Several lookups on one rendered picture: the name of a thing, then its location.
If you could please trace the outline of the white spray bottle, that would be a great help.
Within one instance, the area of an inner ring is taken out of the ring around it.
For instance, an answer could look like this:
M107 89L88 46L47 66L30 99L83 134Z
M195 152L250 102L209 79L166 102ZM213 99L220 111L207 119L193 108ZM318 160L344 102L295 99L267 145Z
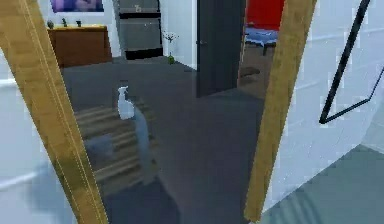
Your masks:
M130 119L134 116L134 105L126 99L127 86L118 88L118 113L122 120Z

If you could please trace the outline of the green vase with white flowers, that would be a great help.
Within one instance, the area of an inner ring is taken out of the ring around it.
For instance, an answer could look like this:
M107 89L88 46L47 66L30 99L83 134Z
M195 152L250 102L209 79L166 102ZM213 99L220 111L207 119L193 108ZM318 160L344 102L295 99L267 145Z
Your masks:
M163 32L163 38L168 42L168 63L169 64L174 64L175 63L175 58L172 55L173 51L173 43L174 41L178 38L178 35L174 32Z

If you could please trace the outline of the dark grey room door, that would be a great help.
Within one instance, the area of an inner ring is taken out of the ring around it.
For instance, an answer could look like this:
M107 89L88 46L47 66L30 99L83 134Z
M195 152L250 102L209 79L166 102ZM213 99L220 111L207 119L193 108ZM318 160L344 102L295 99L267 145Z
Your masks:
M197 0L198 98L237 86L246 0Z

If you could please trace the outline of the brown slatted bench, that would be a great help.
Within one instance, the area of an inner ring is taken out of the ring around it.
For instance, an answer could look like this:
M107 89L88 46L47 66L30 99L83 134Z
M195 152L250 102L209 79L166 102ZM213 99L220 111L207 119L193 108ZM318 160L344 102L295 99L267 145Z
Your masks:
M157 142L151 132L151 152L143 153L134 120L122 120L116 107L79 110L75 118L102 197L155 179L158 167L153 151Z

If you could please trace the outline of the blue bed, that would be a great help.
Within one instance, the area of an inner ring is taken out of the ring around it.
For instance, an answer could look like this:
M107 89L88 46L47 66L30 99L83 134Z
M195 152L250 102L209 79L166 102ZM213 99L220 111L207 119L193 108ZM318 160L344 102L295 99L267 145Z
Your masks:
M276 30L265 30L253 27L245 29L245 41L248 43L259 44L263 48L263 56L266 55L269 47L275 46L278 39Z

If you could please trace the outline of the white room door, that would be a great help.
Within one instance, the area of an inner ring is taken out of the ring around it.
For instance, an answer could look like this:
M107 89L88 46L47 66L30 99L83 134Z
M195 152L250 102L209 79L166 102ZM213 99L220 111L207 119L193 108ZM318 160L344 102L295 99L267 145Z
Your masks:
M370 0L329 114L319 122L362 0L317 0L263 209L358 145L384 97L384 0Z

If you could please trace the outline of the brown wooden sideboard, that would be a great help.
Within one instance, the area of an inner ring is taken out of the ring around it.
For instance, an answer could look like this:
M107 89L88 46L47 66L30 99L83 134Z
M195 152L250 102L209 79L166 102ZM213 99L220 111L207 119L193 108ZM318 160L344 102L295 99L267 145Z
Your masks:
M112 60L106 26L56 27L48 34L60 68Z

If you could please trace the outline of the purple framed picture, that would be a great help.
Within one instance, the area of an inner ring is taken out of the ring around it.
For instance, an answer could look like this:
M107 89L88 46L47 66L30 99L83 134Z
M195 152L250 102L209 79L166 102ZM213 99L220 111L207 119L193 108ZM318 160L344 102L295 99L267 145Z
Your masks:
M103 12L102 0L50 0L54 13Z

